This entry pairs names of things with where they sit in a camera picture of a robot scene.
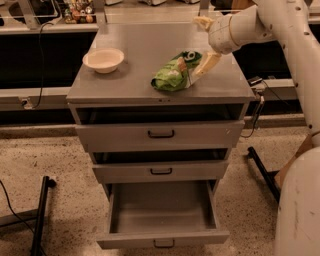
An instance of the gray cabinet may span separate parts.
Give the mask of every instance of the gray cabinet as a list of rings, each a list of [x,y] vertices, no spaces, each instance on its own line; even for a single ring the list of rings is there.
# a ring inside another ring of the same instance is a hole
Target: gray cabinet
[[[163,36],[160,41],[172,38],[156,60],[154,45],[145,40],[153,40],[155,29]],[[98,33],[95,44],[101,37],[104,46],[118,42],[126,61],[107,75],[82,66],[67,97],[79,139],[109,200],[99,245],[223,243],[229,233],[219,226],[214,194],[253,99],[240,68],[231,55],[224,56],[192,87],[156,91],[150,81],[163,61],[177,49],[210,50],[206,33],[189,23],[108,25],[103,31],[108,36]],[[142,54],[141,47],[144,54],[137,59],[134,53]]]

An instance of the speckled floor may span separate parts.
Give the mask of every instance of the speckled floor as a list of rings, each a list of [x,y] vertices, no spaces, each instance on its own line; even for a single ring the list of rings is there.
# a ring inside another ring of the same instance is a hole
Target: speckled floor
[[[247,148],[256,149],[268,170],[281,168],[308,132],[304,126],[286,126],[260,128],[233,149],[216,193],[220,224],[231,234],[224,244],[101,250],[96,239],[105,231],[108,200],[72,126],[0,128],[0,177],[16,212],[37,208],[42,176],[56,180],[48,196],[43,233],[48,256],[270,256],[277,204],[253,160],[247,158]],[[10,214],[2,189],[0,205],[0,216]],[[23,224],[0,229],[1,256],[30,255],[31,244],[32,233]]]

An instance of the green chip bag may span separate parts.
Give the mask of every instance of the green chip bag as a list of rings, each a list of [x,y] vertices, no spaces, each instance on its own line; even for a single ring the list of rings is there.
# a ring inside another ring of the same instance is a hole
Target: green chip bag
[[[195,51],[185,51],[164,65],[151,81],[157,90],[178,91],[190,86],[189,70],[200,63],[202,55]]]

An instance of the electrical outlet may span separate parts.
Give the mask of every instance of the electrical outlet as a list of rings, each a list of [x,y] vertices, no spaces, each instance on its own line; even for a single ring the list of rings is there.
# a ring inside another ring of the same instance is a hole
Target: electrical outlet
[[[24,108],[24,109],[32,109],[33,108],[33,104],[31,102],[31,99],[30,97],[19,97],[19,100],[21,102],[21,106]]]

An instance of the bowl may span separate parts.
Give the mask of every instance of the bowl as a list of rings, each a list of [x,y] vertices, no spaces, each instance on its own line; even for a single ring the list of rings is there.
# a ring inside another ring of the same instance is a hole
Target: bowl
[[[106,74],[115,71],[123,59],[124,54],[118,49],[95,48],[83,57],[82,62],[96,72]]]

